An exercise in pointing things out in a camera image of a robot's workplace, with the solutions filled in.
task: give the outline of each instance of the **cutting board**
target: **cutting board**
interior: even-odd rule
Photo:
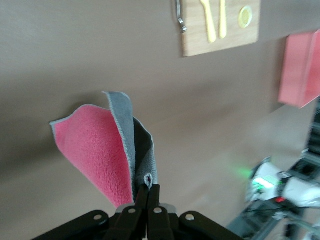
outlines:
[[[225,0],[227,35],[219,38],[220,0],[210,0],[216,41],[209,43],[204,6],[200,0],[183,0],[183,20],[187,31],[182,34],[185,57],[230,49],[252,44],[259,38],[261,0]],[[252,9],[252,21],[246,28],[239,25],[239,14],[243,7]]]

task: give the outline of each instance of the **pink microfiber cloth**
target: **pink microfiber cloth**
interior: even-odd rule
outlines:
[[[132,203],[141,184],[158,183],[154,143],[122,92],[106,93],[111,110],[83,105],[50,123],[62,154],[116,207]]]

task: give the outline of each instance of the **pink container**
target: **pink container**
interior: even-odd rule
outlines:
[[[286,41],[278,101],[302,108],[320,96],[320,30]]]

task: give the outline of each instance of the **red light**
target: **red light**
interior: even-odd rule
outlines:
[[[285,199],[284,197],[282,197],[282,196],[277,197],[277,198],[275,199],[275,201],[276,201],[278,204],[279,204],[279,203],[283,203],[285,200],[286,200],[286,199]]]

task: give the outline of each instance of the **towel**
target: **towel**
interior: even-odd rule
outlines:
[[[130,98],[104,92],[110,110],[86,104],[50,123],[60,152],[115,206],[133,203],[141,184],[158,184],[152,135]]]

